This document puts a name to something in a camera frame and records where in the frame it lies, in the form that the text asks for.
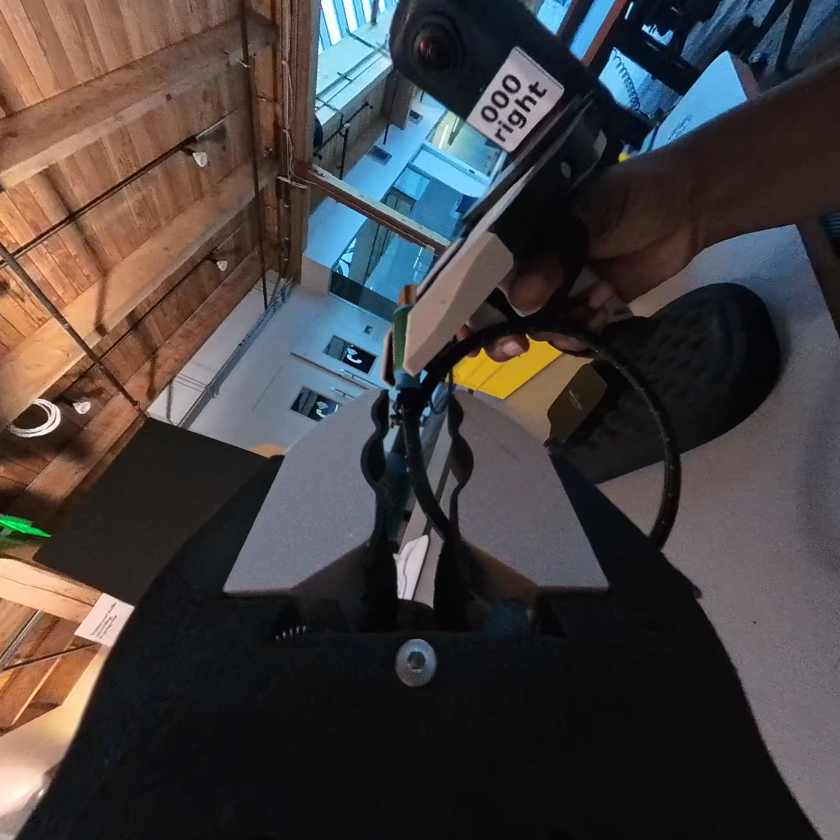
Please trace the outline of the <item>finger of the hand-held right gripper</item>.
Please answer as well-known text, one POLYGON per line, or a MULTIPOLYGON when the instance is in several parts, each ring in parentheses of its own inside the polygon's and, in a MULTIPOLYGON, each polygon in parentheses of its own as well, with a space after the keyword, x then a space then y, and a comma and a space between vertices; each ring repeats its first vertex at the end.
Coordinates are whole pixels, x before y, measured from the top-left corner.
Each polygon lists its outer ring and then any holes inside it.
POLYGON ((452 250, 407 315, 402 369, 421 373, 514 266, 510 250, 492 233, 472 234, 452 250))

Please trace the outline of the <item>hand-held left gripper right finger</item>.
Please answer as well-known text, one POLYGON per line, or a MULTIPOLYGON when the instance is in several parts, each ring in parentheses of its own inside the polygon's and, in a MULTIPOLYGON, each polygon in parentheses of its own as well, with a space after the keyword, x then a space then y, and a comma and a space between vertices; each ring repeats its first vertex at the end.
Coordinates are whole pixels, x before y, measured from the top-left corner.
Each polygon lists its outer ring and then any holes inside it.
POLYGON ((441 627, 485 627, 509 606, 590 601, 608 582, 537 438, 487 400, 457 392, 434 447, 434 501, 446 519, 434 573, 441 627))

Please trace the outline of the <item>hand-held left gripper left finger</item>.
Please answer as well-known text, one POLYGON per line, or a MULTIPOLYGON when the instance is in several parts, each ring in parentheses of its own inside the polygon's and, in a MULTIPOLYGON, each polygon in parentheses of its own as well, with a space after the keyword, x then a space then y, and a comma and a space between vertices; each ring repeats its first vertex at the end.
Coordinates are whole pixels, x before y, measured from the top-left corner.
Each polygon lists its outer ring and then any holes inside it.
POLYGON ((370 604, 364 568, 375 530, 375 490, 363 447, 388 391, 342 406, 290 447, 224 584, 230 596, 292 598, 302 612, 335 601, 343 613, 370 604))

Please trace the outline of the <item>yellow plastic bin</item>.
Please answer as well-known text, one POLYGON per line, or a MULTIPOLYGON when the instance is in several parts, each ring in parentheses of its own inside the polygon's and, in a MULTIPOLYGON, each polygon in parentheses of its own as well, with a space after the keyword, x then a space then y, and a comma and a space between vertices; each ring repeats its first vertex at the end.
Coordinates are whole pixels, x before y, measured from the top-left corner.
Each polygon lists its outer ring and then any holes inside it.
POLYGON ((455 366, 454 381, 469 391, 504 400, 561 355, 550 343, 534 340, 530 341, 527 352, 508 362, 495 362, 481 351, 455 366))

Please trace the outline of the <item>black HDMI cable green plug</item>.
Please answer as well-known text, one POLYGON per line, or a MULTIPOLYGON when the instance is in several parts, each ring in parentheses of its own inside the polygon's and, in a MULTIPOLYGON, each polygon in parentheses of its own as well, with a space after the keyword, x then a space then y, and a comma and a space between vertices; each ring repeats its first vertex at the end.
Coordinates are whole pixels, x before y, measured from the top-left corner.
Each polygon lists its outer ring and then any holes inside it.
POLYGON ((476 582, 476 564, 461 538, 459 530, 459 493, 472 475, 474 457, 459 427, 464 412, 451 396, 449 398, 449 430, 455 435, 457 455, 465 457, 460 470, 449 514, 440 507, 432 490, 422 452, 420 418, 430 396, 438 384, 461 362, 473 348, 480 344, 520 333, 560 333, 581 341, 585 348, 603 358, 617 371, 642 398, 651 412, 664 450, 664 485, 658 514, 648 540, 654 548, 662 549, 676 522, 681 493, 681 460, 676 433, 653 387, 621 354, 609 350, 604 339, 570 319, 567 304, 552 302, 546 309, 530 316, 517 316, 500 324, 478 331, 477 336, 463 339, 433 358, 427 377, 420 381, 408 374, 405 367, 407 350, 408 316, 417 302, 417 285, 409 284, 399 292, 397 308, 392 321, 392 368, 395 375, 397 397, 395 419, 402 429, 406 448, 406 473, 419 507, 432 521, 434 529, 443 540, 443 557, 438 562, 435 576, 433 610, 437 627, 444 631, 464 631, 469 624, 469 610, 476 602, 473 584, 476 582))

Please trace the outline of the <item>black square adapter hub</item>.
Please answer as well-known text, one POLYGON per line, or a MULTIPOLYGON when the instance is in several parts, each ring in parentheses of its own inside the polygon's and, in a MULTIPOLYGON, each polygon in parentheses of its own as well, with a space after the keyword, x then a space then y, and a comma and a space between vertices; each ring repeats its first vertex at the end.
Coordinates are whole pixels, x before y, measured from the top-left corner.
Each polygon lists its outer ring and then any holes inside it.
POLYGON ((548 408, 549 432, 543 446, 551 448, 578 432, 595 414, 608 391, 608 380, 596 362, 579 368, 548 408))

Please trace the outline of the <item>person's right forearm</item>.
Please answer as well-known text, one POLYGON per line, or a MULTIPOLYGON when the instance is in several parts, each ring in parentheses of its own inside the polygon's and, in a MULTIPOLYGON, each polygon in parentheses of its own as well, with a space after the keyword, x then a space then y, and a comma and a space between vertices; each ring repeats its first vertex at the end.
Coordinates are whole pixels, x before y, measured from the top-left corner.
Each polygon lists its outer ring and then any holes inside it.
POLYGON ((836 214, 838 57, 649 156, 679 196, 689 259, 730 238, 836 214))

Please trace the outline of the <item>person's right hand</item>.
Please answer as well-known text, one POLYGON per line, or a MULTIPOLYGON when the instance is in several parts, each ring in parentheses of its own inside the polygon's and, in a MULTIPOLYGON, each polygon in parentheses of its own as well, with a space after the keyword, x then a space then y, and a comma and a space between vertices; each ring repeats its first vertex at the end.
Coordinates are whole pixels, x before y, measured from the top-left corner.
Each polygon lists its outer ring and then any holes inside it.
MULTIPOLYGON (((663 147, 617 164, 589 183, 574 210, 588 236, 597 280, 582 293, 568 319, 589 333, 604 330, 608 305, 630 303, 684 269, 699 253, 695 226, 695 176, 690 152, 663 147)), ((510 304, 526 313, 542 309, 568 282, 560 235, 546 234, 517 263, 510 304)), ((529 349, 524 334, 495 339, 483 351, 510 361, 529 349)))

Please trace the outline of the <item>black sign wave icon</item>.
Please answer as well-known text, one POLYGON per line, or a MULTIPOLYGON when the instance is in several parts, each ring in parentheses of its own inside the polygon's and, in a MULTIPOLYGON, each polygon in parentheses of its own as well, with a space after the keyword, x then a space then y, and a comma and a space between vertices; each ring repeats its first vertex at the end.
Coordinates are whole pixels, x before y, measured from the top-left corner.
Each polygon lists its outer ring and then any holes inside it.
POLYGON ((292 412, 306 417, 313 422, 319 422, 334 414, 341 403, 310 388, 302 387, 292 402, 292 412))

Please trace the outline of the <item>black sign phone icon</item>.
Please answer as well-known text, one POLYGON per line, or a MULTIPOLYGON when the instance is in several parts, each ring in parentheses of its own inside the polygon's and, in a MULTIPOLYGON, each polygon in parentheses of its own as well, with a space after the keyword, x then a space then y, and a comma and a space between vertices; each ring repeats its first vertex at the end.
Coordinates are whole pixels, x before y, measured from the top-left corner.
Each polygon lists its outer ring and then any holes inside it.
POLYGON ((377 356, 351 341, 333 335, 324 348, 325 355, 340 362, 347 371, 357 371, 363 375, 371 373, 377 356))

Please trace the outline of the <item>black panel wooden edge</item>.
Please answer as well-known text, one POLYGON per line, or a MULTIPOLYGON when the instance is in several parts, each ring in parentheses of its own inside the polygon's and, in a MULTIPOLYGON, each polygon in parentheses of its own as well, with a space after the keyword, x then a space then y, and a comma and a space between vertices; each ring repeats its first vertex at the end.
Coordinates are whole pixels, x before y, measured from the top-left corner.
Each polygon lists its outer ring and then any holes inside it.
POLYGON ((136 605, 183 543, 281 460, 152 419, 81 495, 35 562, 136 605))

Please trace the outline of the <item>white paper sign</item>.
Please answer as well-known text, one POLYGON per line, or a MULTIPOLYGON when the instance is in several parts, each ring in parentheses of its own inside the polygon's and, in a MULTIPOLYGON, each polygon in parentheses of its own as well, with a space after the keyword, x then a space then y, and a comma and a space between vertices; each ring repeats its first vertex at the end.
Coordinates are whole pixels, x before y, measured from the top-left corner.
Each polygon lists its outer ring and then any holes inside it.
POLYGON ((73 637, 112 650, 134 610, 134 605, 114 595, 101 593, 73 637))

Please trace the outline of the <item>black quilted mat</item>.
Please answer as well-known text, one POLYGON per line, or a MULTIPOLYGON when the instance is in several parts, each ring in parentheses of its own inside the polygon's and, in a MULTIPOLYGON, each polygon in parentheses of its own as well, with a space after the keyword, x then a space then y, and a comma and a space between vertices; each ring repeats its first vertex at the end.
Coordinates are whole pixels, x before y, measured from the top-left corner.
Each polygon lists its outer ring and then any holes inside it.
MULTIPOLYGON (((736 283, 694 289, 649 317, 605 328, 609 350, 637 367, 673 425, 679 452, 740 425, 772 393, 781 374, 781 343, 761 297, 736 283)), ((595 485, 659 464, 664 450, 642 398, 597 359, 609 391, 567 441, 548 448, 595 485)))

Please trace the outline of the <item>bright green object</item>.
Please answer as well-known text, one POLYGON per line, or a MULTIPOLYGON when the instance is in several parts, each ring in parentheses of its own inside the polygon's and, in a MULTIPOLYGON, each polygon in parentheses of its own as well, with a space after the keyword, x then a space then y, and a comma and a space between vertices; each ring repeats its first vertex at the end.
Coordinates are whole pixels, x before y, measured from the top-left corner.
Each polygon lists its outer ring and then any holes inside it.
POLYGON ((40 545, 50 538, 51 534, 37 528, 30 520, 7 514, 1 515, 1 548, 3 550, 30 543, 40 545))

